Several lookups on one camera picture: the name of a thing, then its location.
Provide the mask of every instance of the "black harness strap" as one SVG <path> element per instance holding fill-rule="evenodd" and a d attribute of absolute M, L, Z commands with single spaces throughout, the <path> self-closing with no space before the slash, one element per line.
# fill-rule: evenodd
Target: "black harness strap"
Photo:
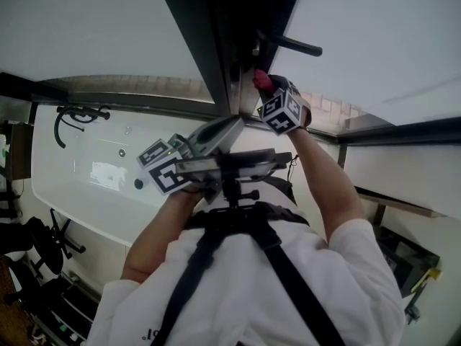
<path fill-rule="evenodd" d="M 267 215 L 270 215 L 272 219 L 285 219 L 287 221 L 290 221 L 287 219 L 287 216 L 291 215 L 291 218 L 294 219 L 293 221 L 307 223 L 304 218 L 294 216 L 288 210 L 285 211 L 284 217 L 280 218 L 280 215 L 267 214 L 260 206 L 256 207 L 256 204 L 254 208 L 244 210 L 244 217 L 236 217 L 236 212 L 227 211 L 227 215 L 229 216 L 230 214 L 232 218 L 223 219 L 222 213 L 223 211 L 216 210 L 200 216 L 202 222 L 200 228 L 205 228 L 205 233 L 197 242 L 197 248 L 190 257 L 186 270 L 171 294 L 161 329 L 152 341 L 151 346 L 165 344 L 179 313 L 197 289 L 203 273 L 211 266 L 213 261 L 212 255 L 215 250 L 223 243 L 227 236 L 242 233 L 249 234 L 258 244 L 259 248 L 264 251 L 277 277 L 287 291 L 288 296 L 313 336 L 317 339 L 317 342 L 321 346 L 344 345 L 341 336 L 322 305 L 318 302 L 301 274 L 281 248 L 280 244 L 282 241 L 278 237 L 277 232 L 267 221 Z M 190 228 L 199 228 L 199 224 L 193 224 L 192 222 Z"/>

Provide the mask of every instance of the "red object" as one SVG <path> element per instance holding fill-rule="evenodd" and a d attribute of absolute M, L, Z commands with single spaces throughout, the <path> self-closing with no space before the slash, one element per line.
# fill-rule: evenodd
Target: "red object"
<path fill-rule="evenodd" d="M 275 92 L 275 86 L 272 83 L 271 79 L 269 78 L 267 73 L 262 71 L 261 69 L 254 70 L 253 83 L 257 89 L 270 91 L 271 93 Z"/>

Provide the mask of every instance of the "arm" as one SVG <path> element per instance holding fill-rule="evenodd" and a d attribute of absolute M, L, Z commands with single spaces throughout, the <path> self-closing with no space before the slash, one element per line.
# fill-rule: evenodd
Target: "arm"
<path fill-rule="evenodd" d="M 175 192 L 166 199 L 155 218 L 131 246 L 125 260 L 123 280 L 144 282 L 165 260 L 168 244 L 178 239 L 201 195 Z"/>
<path fill-rule="evenodd" d="M 360 198 L 343 169 L 303 129 L 288 133 L 303 165 L 310 192 L 320 208 L 326 239 L 341 224 L 365 219 Z"/>

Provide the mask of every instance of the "bathtub faucet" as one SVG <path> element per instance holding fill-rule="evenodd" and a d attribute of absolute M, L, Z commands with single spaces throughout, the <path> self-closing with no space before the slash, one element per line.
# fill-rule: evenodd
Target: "bathtub faucet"
<path fill-rule="evenodd" d="M 57 107 L 56 111 L 58 112 L 58 116 L 56 117 L 55 121 L 55 139 L 58 145 L 62 148 L 66 148 L 66 144 L 62 142 L 61 137 L 59 137 L 59 123 L 63 121 L 66 125 L 71 126 L 72 128 L 76 128 L 78 130 L 81 130 L 82 132 L 85 131 L 84 128 L 77 127 L 76 125 L 72 125 L 68 122 L 66 122 L 63 119 L 63 116 L 66 114 L 69 114 L 72 118 L 72 120 L 75 120 L 78 123 L 91 123 L 95 121 L 98 117 L 102 117 L 105 120 L 108 120 L 110 118 L 110 113 L 108 112 L 102 112 L 101 109 L 107 108 L 110 110 L 110 108 L 106 105 L 101 106 L 98 110 L 91 109 L 90 107 Z M 78 117 L 89 117 L 89 119 L 81 119 Z"/>

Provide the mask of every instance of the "white t-shirt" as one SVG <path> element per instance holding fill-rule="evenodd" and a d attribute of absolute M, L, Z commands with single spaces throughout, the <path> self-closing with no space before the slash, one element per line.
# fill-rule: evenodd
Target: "white t-shirt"
<path fill-rule="evenodd" d="M 242 185 L 243 192 L 255 185 L 260 201 L 302 215 L 268 184 Z M 218 198 L 200 210 L 223 206 L 227 203 Z M 329 245 L 305 224 L 269 224 L 346 345 L 398 345 L 405 318 L 402 298 L 370 223 L 346 222 L 333 232 Z M 106 284 L 87 346 L 150 345 L 202 235 L 203 229 L 183 231 L 168 246 L 165 262 L 142 285 L 131 280 Z M 214 258 L 167 345 L 318 345 L 250 236 L 229 236 Z"/>

